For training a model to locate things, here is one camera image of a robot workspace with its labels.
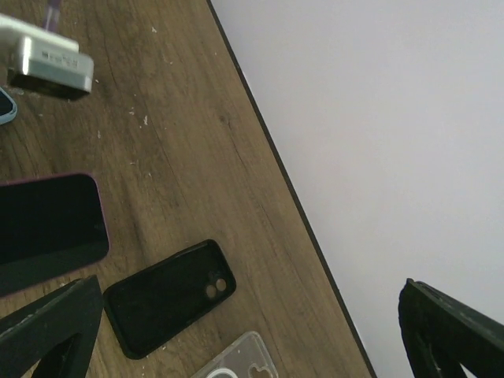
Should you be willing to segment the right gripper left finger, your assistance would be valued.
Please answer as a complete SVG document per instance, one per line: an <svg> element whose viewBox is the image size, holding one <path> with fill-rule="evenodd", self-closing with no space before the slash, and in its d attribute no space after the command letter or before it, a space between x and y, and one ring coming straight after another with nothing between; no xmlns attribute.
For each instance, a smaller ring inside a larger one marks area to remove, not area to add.
<svg viewBox="0 0 504 378"><path fill-rule="evenodd" d="M74 280L1 319L1 376L85 377L104 308L97 276Z"/></svg>

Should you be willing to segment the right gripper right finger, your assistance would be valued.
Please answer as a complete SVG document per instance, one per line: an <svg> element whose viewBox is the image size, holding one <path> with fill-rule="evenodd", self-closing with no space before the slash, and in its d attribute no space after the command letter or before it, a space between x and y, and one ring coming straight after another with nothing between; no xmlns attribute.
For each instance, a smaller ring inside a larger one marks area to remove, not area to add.
<svg viewBox="0 0 504 378"><path fill-rule="evenodd" d="M415 377L503 376L503 325L434 287L409 278L398 322Z"/></svg>

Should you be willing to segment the black phone case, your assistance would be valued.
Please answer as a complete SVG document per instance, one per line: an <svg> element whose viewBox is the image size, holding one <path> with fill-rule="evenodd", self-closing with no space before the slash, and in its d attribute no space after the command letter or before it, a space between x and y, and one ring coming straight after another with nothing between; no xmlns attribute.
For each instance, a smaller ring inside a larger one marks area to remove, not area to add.
<svg viewBox="0 0 504 378"><path fill-rule="evenodd" d="M139 360L235 290L221 247L207 239L108 287L104 309L123 354Z"/></svg>

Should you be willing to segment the phone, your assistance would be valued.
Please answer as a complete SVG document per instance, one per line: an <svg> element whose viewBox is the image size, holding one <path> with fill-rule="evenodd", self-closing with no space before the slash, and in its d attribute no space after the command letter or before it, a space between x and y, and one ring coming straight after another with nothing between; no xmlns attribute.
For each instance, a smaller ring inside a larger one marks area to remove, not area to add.
<svg viewBox="0 0 504 378"><path fill-rule="evenodd" d="M2 296L94 264L108 252L92 176L79 172L2 183Z"/></svg>
<svg viewBox="0 0 504 378"><path fill-rule="evenodd" d="M1 87L0 88L0 125L8 124L13 121L17 115L17 104L11 96Z"/></svg>

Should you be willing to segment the clear magsafe phone case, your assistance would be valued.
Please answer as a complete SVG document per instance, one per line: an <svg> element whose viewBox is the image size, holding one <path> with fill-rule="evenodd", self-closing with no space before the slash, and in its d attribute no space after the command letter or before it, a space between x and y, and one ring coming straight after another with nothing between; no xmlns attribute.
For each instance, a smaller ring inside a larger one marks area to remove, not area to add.
<svg viewBox="0 0 504 378"><path fill-rule="evenodd" d="M227 346L192 377L278 377L276 366L259 333L248 331Z"/></svg>

